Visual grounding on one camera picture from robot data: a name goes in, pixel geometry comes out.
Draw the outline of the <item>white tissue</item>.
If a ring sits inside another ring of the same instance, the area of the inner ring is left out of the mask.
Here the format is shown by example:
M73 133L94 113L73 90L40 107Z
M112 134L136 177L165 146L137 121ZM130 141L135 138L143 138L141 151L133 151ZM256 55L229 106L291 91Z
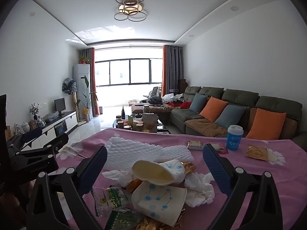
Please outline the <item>white tissue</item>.
M212 174L190 173L185 177L184 187L187 189L185 204L195 208L203 204L211 204L215 192L211 182L214 181Z
M105 171L102 173L102 175L105 178L115 181L116 183L120 184L123 187L129 185L133 181L133 173L131 170L129 171L119 171L119 170Z

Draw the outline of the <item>white foam fruit net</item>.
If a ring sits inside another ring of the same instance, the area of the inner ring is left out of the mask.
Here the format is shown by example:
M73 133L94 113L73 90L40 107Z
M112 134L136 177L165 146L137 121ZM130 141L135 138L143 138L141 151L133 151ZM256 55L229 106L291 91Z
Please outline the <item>white foam fruit net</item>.
M163 163L170 160L193 162L191 151L182 145L161 147L159 145L112 137L106 143L107 161L104 169L108 171L127 171L138 160Z

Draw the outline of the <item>green clear snack wrapper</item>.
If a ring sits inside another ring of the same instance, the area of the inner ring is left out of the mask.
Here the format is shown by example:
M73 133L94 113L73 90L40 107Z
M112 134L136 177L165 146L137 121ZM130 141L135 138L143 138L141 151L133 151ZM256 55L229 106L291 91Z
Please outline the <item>green clear snack wrapper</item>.
M119 187L91 188L95 215L107 217L104 229L134 229L144 216L137 210L127 208L131 197Z

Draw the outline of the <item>crushed paper cup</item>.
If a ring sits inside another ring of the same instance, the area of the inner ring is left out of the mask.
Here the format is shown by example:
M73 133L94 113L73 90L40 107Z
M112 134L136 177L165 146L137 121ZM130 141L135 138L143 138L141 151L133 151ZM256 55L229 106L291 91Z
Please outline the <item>crushed paper cup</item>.
M138 212L174 227L185 204L186 195L185 188L158 186L144 181L133 192L131 201Z
M133 165L132 172L139 180L158 186L180 184L186 176L183 163L176 159L163 163L139 160Z

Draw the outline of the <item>gold foil snack bag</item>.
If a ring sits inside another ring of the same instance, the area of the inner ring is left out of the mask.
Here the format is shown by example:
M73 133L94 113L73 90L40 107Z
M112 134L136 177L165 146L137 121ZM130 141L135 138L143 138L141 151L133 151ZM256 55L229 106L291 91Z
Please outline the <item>gold foil snack bag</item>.
M182 162L182 163L183 163L184 168L185 168L185 174L186 174L186 176L187 176L188 174L192 173L192 172L196 169L195 165L192 164L191 162ZM144 182L144 181L139 180L138 178L136 178L136 177L134 176L134 180L133 180L129 185L126 186L126 189L127 189L131 194L133 194L133 192L138 188L138 186L140 186L140 185L142 184L142 182ZM176 187L181 187L181 188L183 188L183 186L182 186L182 183L183 183L183 182L181 182L180 184L171 184L171 185L169 185L169 186L176 186ZM184 213L184 211L185 211L185 209L184 209L184 206L183 206L183 209L182 209L182 211L181 211L180 217L179 217L179 219L178 219L178 221L176 222L176 224L175 224L174 227L168 226L168 225L166 225L166 224L160 222L161 225L165 225L165 226L171 227L171 228L179 228L179 227L181 227L182 220L183 220L183 213Z

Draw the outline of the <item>brown gold sachet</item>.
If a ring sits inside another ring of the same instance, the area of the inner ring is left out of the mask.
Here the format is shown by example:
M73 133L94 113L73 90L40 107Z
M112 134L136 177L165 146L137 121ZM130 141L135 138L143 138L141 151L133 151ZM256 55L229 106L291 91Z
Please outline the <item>brown gold sachet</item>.
M248 150L246 151L245 155L253 159L268 161L268 154L266 147L258 147L249 144Z

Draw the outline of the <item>black white tv cabinet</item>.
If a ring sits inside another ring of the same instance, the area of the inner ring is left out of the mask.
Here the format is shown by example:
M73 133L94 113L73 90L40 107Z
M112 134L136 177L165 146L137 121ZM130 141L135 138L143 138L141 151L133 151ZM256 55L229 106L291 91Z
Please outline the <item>black white tv cabinet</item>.
M21 151L40 149L61 133L69 135L77 126L77 113L75 111L64 112L63 115L48 122L45 127L42 128L42 134L40 136L32 138L31 140L26 140L24 144L21 144L21 147L17 147L17 144L20 143L20 136L14 136L10 141L7 141L7 146L11 147L13 145Z

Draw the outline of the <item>tall green potted plant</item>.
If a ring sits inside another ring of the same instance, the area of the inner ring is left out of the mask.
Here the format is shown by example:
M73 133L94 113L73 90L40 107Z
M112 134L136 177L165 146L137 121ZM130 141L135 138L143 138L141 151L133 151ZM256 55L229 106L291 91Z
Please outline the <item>tall green potted plant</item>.
M95 99L97 98L96 92L90 90L90 83L88 80L88 77L86 75L83 75L80 77L81 80L84 81L84 85L79 85L78 92L83 95L83 99L79 98L77 100L77 105L82 103L83 108L82 108L82 113L84 115L84 118L86 122L89 122L91 120L90 116L90 110L92 106L92 97Z

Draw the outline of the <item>dark green sectional sofa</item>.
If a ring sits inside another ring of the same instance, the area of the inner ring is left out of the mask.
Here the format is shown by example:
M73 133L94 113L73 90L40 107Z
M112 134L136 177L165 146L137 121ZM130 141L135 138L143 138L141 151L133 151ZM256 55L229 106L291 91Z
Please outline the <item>dark green sectional sofa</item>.
M216 98L224 101L226 106L214 121L201 115L207 102L201 103L200 97L206 96L207 101ZM181 133L195 136L225 137L230 125L243 128L246 136L252 128L257 109L272 113L286 113L280 140L292 140L301 148L306 149L306 132L299 131L302 117L302 104L296 101L259 96L256 92L233 90L215 87L188 86L183 93L185 102L190 108L176 108L170 113L170 122Z

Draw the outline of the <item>orange cushion near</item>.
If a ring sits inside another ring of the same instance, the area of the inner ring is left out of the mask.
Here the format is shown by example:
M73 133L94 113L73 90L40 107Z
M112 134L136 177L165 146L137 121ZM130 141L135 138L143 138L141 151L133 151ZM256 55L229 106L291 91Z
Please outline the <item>orange cushion near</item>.
M257 140L278 140L286 119L286 113L277 113L252 108L250 112L250 130L246 138Z

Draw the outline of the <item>brown ottoman with clutter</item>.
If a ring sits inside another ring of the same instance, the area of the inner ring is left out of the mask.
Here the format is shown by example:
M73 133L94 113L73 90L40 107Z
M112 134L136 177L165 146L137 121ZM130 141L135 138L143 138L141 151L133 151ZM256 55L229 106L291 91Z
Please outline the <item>brown ottoman with clutter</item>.
M152 105L149 103L141 103L137 102L132 105L132 114L141 114L144 112L144 106L149 106L149 113L155 114L165 114L170 113L175 107L170 106L169 104L161 104L161 105Z

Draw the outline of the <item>brown paper bag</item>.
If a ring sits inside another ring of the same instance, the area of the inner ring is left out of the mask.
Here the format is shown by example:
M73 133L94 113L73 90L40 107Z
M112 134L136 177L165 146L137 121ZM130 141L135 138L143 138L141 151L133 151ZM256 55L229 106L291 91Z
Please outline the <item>brown paper bag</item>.
M144 113L142 115L142 122L144 123L143 130L148 130L151 133L157 133L158 129L158 115L154 113Z

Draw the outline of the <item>white standing air conditioner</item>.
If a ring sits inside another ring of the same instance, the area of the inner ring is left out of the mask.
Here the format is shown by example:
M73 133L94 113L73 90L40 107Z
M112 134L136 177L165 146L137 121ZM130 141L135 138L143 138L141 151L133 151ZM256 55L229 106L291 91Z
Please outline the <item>white standing air conditioner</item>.
M87 111L87 117L92 119L92 101L91 86L89 82L89 64L76 64L73 66L73 79L77 83L77 101L80 120L86 120L84 112Z

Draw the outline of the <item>black framed window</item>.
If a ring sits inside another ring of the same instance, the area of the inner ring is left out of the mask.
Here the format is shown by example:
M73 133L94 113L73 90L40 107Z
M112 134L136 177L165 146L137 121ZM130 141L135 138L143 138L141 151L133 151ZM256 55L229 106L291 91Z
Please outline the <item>black framed window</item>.
M95 63L97 87L148 85L162 82L162 59L131 58Z

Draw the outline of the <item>orange grey curtain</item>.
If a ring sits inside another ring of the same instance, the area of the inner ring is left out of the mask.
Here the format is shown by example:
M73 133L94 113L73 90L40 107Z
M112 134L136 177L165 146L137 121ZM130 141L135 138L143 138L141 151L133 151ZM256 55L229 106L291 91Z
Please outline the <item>orange grey curtain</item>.
M170 90L178 89L178 81L183 79L183 49L164 45L162 58L162 96Z
M89 83L92 97L92 114L93 116L99 115L98 99L96 94L95 83L95 49L83 49L79 52L79 63L89 64Z

